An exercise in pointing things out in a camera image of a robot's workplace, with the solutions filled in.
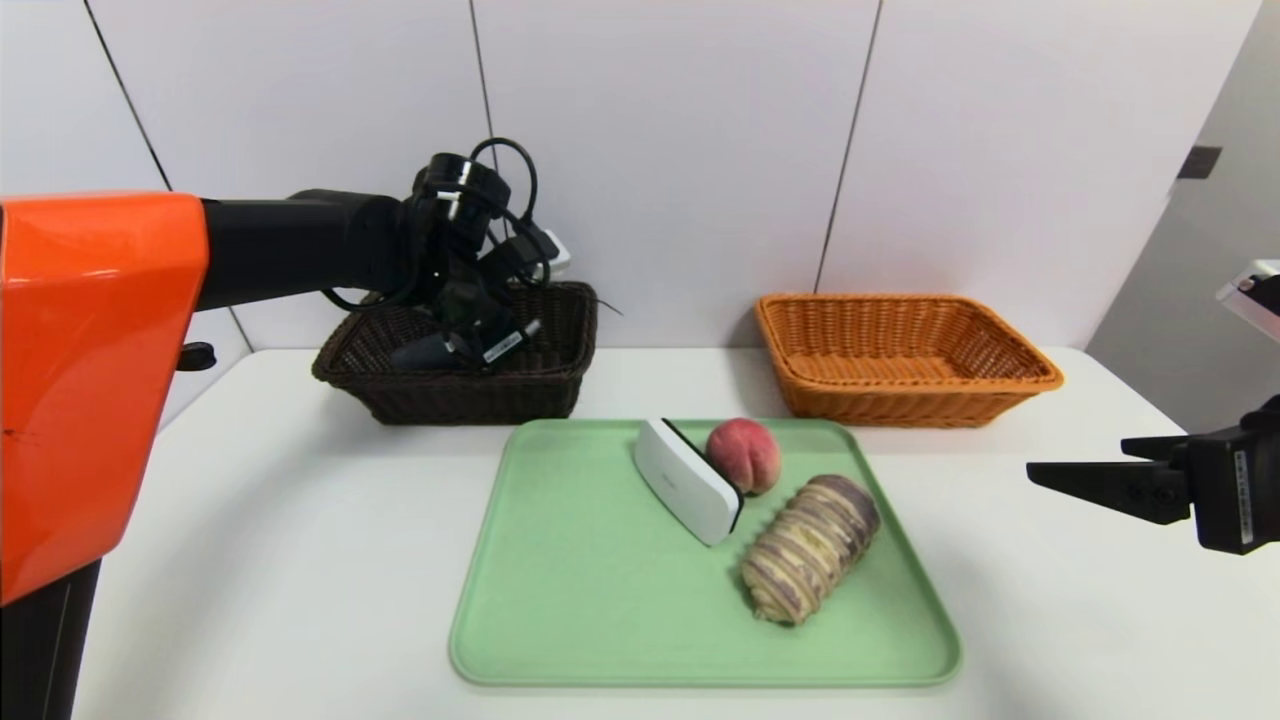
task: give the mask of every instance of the white table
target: white table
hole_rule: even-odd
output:
[[[964,639],[924,691],[493,689],[445,639],[511,428],[383,428],[250,356],[160,436],[104,562],[78,720],[1280,717],[1280,552],[1032,486],[1178,427],[1085,355],[980,430],[855,429]],[[666,387],[667,373],[698,378]],[[577,418],[785,416],[750,350],[600,350]]]

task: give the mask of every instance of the peach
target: peach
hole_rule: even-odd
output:
[[[707,438],[707,460],[742,493],[763,495],[782,474],[782,451],[764,425],[748,418],[721,423]]]

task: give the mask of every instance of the green tray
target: green tray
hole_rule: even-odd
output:
[[[782,479],[749,497],[708,548],[631,460],[634,420],[538,420],[516,429],[449,638],[457,671],[488,685],[918,687],[951,678],[960,639],[883,489],[849,433],[765,423]],[[678,421],[703,446],[713,421]],[[883,527],[799,628],[756,620],[737,564],[813,475],[874,493]]]

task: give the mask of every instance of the purple striped bread roll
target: purple striped bread roll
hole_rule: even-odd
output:
[[[755,616],[800,625],[822,607],[879,529],[876,501],[842,475],[818,475],[795,495],[742,559]]]

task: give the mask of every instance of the brown wicker basket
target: brown wicker basket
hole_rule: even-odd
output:
[[[493,374],[392,368],[393,350],[438,329],[424,314],[403,307],[349,315],[325,342],[311,373],[356,396],[388,425],[516,425],[567,418],[595,354],[595,291],[566,282],[513,288],[512,297],[521,324],[538,318],[543,328]]]
[[[950,295],[771,295],[755,306],[801,418],[977,428],[1062,374],[991,309]]]

